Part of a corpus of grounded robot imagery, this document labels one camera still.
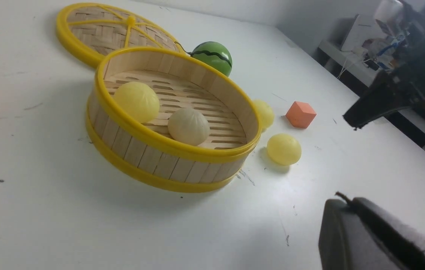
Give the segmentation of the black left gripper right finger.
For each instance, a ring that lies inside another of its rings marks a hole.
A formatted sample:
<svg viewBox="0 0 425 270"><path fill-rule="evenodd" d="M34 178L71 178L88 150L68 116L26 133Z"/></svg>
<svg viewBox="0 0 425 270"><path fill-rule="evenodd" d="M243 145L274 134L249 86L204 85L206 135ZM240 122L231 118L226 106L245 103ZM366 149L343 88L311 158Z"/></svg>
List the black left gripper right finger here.
<svg viewBox="0 0 425 270"><path fill-rule="evenodd" d="M370 87L345 112L355 129L388 114L425 102L425 56L404 61L392 72L379 72Z"/></svg>

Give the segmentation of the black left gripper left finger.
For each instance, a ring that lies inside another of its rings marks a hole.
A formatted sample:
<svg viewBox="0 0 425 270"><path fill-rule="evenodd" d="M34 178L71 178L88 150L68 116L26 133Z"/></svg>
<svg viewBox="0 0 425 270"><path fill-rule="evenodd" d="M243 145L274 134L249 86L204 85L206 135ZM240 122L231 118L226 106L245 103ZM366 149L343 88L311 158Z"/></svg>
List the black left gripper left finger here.
<svg viewBox="0 0 425 270"><path fill-rule="evenodd" d="M367 198L336 192L324 204L324 270L425 270L425 235Z"/></svg>

